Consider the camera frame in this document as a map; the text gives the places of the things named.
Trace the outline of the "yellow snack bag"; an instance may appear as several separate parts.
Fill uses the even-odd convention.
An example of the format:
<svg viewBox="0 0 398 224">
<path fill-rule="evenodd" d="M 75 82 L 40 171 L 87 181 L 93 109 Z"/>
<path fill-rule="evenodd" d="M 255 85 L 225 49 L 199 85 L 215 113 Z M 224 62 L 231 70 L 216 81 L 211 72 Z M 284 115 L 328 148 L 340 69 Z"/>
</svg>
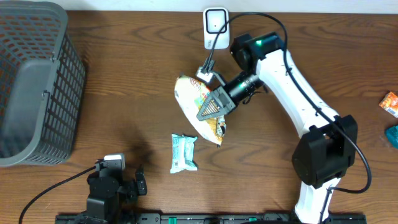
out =
<svg viewBox="0 0 398 224">
<path fill-rule="evenodd" d="M 184 115 L 195 130 L 206 140 L 221 145 L 226 131 L 224 116 L 199 121 L 197 114 L 210 93 L 208 87 L 186 75 L 177 78 L 174 88 L 175 98 Z"/>
</svg>

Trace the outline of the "light blue wipes pack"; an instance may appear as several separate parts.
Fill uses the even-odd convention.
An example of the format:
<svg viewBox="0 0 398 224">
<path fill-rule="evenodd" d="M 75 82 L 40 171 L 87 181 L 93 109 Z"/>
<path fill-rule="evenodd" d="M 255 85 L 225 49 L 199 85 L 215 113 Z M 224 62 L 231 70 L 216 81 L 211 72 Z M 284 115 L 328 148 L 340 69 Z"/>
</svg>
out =
<svg viewBox="0 0 398 224">
<path fill-rule="evenodd" d="M 195 141 L 197 137 L 172 134 L 172 166 L 171 174 L 183 170 L 197 171 L 198 167 L 193 161 Z"/>
</svg>

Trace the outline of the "orange Kleenex tissue pack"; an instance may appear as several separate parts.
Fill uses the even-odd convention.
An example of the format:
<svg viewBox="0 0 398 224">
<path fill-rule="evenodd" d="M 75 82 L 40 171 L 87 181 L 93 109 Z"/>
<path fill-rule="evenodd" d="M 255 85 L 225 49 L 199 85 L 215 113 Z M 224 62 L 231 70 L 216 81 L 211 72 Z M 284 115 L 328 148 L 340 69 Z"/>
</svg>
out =
<svg viewBox="0 0 398 224">
<path fill-rule="evenodd" d="M 379 106 L 388 113 L 390 113 L 391 115 L 393 115 L 395 118 L 397 118 L 398 117 L 397 102 L 398 102 L 397 95 L 395 95 L 393 92 L 390 91 L 388 94 L 385 95 L 385 97 L 379 103 Z"/>
</svg>

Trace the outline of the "blue mouthwash bottle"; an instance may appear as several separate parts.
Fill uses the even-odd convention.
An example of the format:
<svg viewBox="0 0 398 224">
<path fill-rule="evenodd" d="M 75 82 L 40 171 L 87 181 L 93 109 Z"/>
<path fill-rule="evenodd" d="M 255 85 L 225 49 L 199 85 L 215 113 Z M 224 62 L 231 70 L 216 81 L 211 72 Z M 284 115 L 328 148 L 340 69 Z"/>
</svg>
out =
<svg viewBox="0 0 398 224">
<path fill-rule="evenodd" d="M 385 135 L 388 141 L 398 149 L 398 127 L 392 126 L 385 130 Z"/>
</svg>

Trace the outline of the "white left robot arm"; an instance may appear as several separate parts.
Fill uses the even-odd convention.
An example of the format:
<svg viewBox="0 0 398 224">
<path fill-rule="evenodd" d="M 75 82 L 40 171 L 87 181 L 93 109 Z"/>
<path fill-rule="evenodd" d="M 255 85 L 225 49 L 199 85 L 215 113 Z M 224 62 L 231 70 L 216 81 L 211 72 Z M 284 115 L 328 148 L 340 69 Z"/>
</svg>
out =
<svg viewBox="0 0 398 224">
<path fill-rule="evenodd" d="M 135 223 L 133 212 L 122 211 L 124 204 L 137 201 L 147 194 L 144 168 L 140 166 L 135 178 L 123 179 L 121 168 L 104 168 L 88 178 L 90 193 L 86 200 L 86 211 L 76 216 L 74 223 Z"/>
</svg>

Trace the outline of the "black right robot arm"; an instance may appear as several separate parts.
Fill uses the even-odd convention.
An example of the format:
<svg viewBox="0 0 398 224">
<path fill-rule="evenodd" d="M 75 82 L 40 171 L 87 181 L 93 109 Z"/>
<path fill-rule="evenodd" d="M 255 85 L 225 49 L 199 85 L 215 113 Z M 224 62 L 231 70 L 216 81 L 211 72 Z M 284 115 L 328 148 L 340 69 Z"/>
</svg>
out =
<svg viewBox="0 0 398 224">
<path fill-rule="evenodd" d="M 320 223 L 329 216 L 328 189 L 338 185 L 355 158 L 354 147 L 338 130 L 346 131 L 355 141 L 358 125 L 350 115 L 340 117 L 317 95 L 283 48 L 283 40 L 275 32 L 256 38 L 249 34 L 235 38 L 230 52 L 242 72 L 211 91 L 196 117 L 203 121 L 229 114 L 255 90 L 268 87 L 300 138 L 292 156 L 293 167 L 302 181 L 295 216 L 302 223 Z"/>
</svg>

